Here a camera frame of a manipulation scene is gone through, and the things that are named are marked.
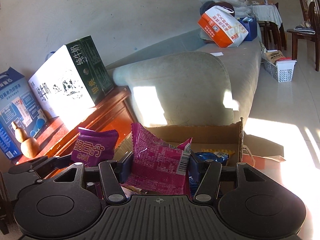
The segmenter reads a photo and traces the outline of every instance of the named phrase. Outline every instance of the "wooden gourd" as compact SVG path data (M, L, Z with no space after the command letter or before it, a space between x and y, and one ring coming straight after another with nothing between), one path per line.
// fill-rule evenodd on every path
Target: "wooden gourd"
M14 129L14 135L18 142L21 143L21 152L22 154L32 159L40 152L40 146L37 143L36 139L27 135L26 131L21 127L18 127L15 122L11 123Z

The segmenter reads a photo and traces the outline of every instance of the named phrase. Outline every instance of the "snack bag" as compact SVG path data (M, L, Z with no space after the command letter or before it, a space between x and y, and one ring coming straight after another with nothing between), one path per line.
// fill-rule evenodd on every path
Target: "snack bag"
M263 58L266 59L267 61L270 61L272 64L274 64L277 60L284 58L284 56L280 50L276 50L276 51L269 51L264 53Z
M213 6L198 21L220 48L238 47L248 35L246 28L231 15L233 12L225 7Z
M73 148L71 160L95 167L102 161L112 160L119 134L116 130L95 132L78 128L80 134Z
M192 138L174 147L140 123L131 127L134 159L126 184L165 195L188 194L185 182Z
M201 152L201 153L196 153L198 158L202 161L211 159L215 162L222 163L222 166L226 166L227 160L229 159L229 155L225 152Z

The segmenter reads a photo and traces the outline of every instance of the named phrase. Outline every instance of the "purple snack package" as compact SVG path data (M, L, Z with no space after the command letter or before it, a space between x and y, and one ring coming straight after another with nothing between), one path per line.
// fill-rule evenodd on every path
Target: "purple snack package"
M102 161L112 160L119 134L116 130L95 132L78 127L80 132L73 148L71 160L95 167Z

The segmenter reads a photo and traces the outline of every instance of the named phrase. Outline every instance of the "chair backrest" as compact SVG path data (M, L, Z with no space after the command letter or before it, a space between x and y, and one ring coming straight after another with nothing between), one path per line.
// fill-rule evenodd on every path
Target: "chair backrest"
M319 12L316 11L316 3L312 1L308 10L309 22L317 35L320 35L320 18Z

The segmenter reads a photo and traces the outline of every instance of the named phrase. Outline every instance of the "round pad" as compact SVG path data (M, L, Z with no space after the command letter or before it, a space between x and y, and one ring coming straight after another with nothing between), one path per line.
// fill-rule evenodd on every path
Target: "round pad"
M226 193L218 205L227 225L250 238L296 234L306 217L304 203L276 182L247 182Z
M49 196L38 202L37 210L45 216L56 217L68 213L73 206L73 200L69 197Z
M268 195L256 195L248 198L245 206L250 212L259 216L273 216L280 213L283 208L279 199Z
M17 201L14 217L22 233L34 238L71 237L98 219L101 203L81 187L82 169L79 165L48 179Z

